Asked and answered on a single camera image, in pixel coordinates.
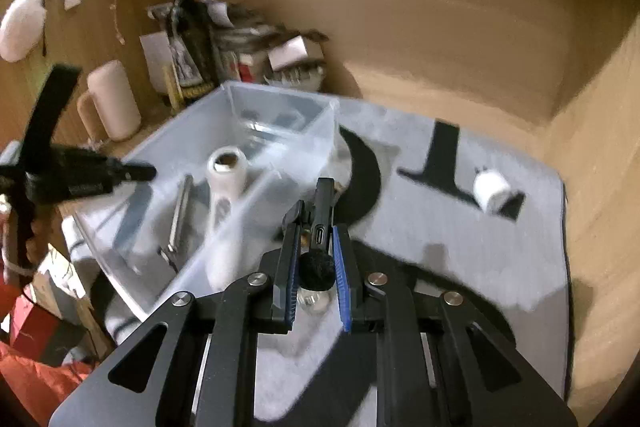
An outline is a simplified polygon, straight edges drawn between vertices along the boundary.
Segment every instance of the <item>metal rivet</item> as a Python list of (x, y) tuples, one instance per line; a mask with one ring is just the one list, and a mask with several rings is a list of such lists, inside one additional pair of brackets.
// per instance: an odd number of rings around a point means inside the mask
[(251, 286), (262, 286), (267, 282), (267, 274), (262, 272), (252, 273), (247, 277), (247, 280)]
[(186, 306), (191, 302), (191, 294), (189, 292), (174, 293), (171, 297), (171, 304), (177, 306)]
[(386, 284), (386, 282), (389, 279), (388, 279), (388, 277), (386, 276), (385, 273), (375, 272), (375, 273), (370, 274), (369, 277), (367, 277), (367, 280), (373, 286), (382, 286), (382, 285)]
[(444, 301), (449, 306), (460, 306), (465, 299), (458, 292), (446, 292), (444, 294)]

